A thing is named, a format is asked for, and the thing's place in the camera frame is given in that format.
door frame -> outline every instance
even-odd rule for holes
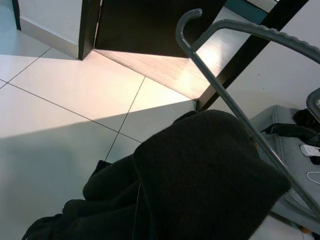
[[[307,2],[308,0],[280,0],[260,24],[281,31]],[[216,76],[216,79],[225,89],[228,88],[269,42],[260,37],[250,36]],[[196,110],[207,110],[218,97],[219,95],[210,85],[198,98]]]
[[[16,29],[21,31],[21,25],[20,25],[20,8],[19,8],[19,2],[18,0],[12,0],[12,8],[14,13],[14,19],[15,19],[15,25]]]
[[[82,0],[78,48],[78,58],[80,60],[85,59],[90,51],[95,48],[102,2],[103,0]]]

white tile floor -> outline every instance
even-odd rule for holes
[[[98,160],[133,153],[194,105],[99,53],[79,61],[22,34],[0,5],[1,239],[82,198]]]

wooden floor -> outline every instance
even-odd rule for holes
[[[215,21],[222,19],[248,22],[225,7],[222,8]],[[197,53],[217,75],[248,37],[248,34],[242,32],[219,30]],[[96,51],[191,99],[197,99],[209,86],[208,81],[188,58],[100,49]]]

black strap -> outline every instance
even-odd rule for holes
[[[320,147],[320,134],[305,126],[287,123],[274,123],[261,131],[261,133],[263,132],[268,135],[278,134],[282,137],[298,138],[308,145]]]

gray metal bar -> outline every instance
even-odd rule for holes
[[[232,20],[222,20],[213,23],[204,35],[200,37],[200,41],[196,42],[196,46],[192,47],[184,37],[184,28],[188,21],[191,19],[199,18],[202,15],[201,9],[194,9],[185,13],[177,23],[175,30],[175,37],[180,45],[180,47],[185,51],[185,53],[193,60],[195,65],[200,69],[203,75],[208,79],[210,84],[215,88],[216,92],[220,97],[225,101],[228,107],[232,110],[235,116],[242,121],[248,132],[252,135],[255,141],[259,146],[264,150],[267,156],[272,160],[274,165],[290,180],[293,189],[302,197],[310,209],[314,212],[317,218],[320,219],[320,207],[318,203],[313,199],[313,197],[305,192],[300,183],[291,175],[287,166],[282,162],[276,152],[271,148],[267,140],[251,125],[249,119],[244,114],[244,112],[239,108],[236,102],[228,94],[225,88],[220,82],[216,80],[216,77],[208,69],[205,63],[197,55],[196,51],[200,47],[200,43],[204,43],[205,39],[208,39],[215,31],[222,28],[234,29],[237,31],[242,31],[254,34],[258,37],[263,37],[265,39],[280,43],[290,49],[293,49],[306,57],[315,60],[317,63],[320,63],[320,51],[316,47],[310,46],[306,42],[302,42],[297,38],[287,36],[284,33],[279,33],[275,30],[270,30],[266,27],[261,27],[253,24],[242,23]]]

